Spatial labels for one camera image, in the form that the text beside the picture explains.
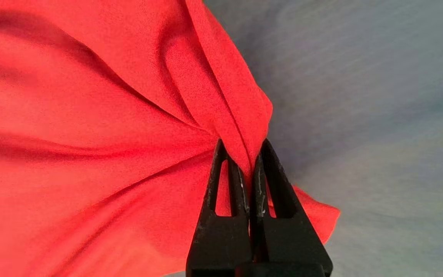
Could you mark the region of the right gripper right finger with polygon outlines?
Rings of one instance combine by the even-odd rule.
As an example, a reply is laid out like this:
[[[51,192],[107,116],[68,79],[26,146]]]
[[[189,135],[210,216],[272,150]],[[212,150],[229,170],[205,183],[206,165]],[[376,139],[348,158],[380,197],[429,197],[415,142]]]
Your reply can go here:
[[[251,277],[330,277],[333,263],[269,140],[251,188]]]

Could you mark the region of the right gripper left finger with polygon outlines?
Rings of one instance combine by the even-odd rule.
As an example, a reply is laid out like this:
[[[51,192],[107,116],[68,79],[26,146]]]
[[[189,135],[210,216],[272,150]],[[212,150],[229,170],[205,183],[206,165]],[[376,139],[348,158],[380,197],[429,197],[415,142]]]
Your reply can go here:
[[[227,162],[230,216],[216,214],[223,162]],[[219,140],[188,252],[187,277],[233,277],[238,266],[253,261],[248,214],[243,172]]]

